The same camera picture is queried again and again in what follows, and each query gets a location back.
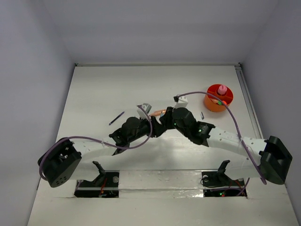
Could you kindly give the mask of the peach translucent marker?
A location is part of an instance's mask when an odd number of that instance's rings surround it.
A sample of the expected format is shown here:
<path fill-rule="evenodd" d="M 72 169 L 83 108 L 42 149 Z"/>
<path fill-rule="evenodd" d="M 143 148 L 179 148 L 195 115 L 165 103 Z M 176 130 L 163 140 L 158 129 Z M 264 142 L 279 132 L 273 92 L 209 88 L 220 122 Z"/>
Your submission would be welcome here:
<path fill-rule="evenodd" d="M 166 113 L 166 109 L 158 110 L 150 114 L 150 116 L 162 117 Z"/>

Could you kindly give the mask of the orange tip clear highlighter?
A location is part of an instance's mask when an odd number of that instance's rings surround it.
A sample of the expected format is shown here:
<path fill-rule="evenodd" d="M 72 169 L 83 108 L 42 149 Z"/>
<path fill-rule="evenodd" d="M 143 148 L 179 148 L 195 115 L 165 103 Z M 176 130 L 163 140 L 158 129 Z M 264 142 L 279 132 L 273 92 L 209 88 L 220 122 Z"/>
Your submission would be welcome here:
<path fill-rule="evenodd" d="M 217 100 L 217 99 L 210 99 L 213 103 L 215 103 L 215 104 L 219 104 L 220 103 L 220 101 L 219 100 Z"/>

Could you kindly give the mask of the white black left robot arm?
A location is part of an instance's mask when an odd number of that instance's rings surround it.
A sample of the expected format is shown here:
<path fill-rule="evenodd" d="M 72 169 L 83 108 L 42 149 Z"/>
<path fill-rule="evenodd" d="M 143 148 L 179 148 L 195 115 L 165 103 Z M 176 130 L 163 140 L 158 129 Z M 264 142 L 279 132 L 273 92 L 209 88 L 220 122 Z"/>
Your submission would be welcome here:
<path fill-rule="evenodd" d="M 130 144 L 144 136 L 147 139 L 159 137 L 173 128 L 172 120 L 165 117 L 159 121 L 154 116 L 150 120 L 130 117 L 105 140 L 82 136 L 64 137 L 38 160 L 40 176 L 52 188 L 61 186 L 74 178 L 73 173 L 81 161 L 117 155 L 125 150 L 141 147 L 146 141 L 133 147 Z"/>

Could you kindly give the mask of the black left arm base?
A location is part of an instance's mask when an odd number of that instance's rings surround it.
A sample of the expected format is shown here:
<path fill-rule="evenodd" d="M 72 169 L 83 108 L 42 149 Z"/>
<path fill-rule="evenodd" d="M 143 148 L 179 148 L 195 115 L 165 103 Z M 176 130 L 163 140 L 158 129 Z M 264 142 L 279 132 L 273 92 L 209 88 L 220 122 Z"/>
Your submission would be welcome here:
<path fill-rule="evenodd" d="M 92 162 L 98 169 L 97 177 L 92 180 L 78 180 L 74 191 L 77 198 L 118 198 L 119 171 L 106 171 L 99 162 Z"/>

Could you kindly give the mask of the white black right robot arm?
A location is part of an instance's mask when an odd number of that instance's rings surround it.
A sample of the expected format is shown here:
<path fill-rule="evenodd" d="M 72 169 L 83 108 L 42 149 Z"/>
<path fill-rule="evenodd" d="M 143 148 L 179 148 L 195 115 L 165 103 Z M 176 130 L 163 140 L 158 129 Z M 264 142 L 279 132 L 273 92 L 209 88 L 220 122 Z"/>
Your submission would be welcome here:
<path fill-rule="evenodd" d="M 166 129 L 176 129 L 190 142 L 230 151 L 245 157 L 241 163 L 224 160 L 216 173 L 217 181 L 226 185 L 234 179 L 260 177 L 276 185 L 285 183 L 292 155 L 281 139 L 239 137 L 213 124 L 197 121 L 184 107 L 169 107 L 159 121 Z"/>

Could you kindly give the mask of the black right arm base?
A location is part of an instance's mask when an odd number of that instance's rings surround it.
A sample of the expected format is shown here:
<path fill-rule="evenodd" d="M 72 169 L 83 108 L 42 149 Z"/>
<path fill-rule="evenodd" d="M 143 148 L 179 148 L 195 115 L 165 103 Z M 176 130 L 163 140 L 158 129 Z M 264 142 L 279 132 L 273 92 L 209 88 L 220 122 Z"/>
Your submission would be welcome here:
<path fill-rule="evenodd" d="M 223 161 L 214 171 L 202 171 L 200 180 L 205 197 L 247 197 L 244 180 L 232 180 L 225 175 L 230 160 Z"/>

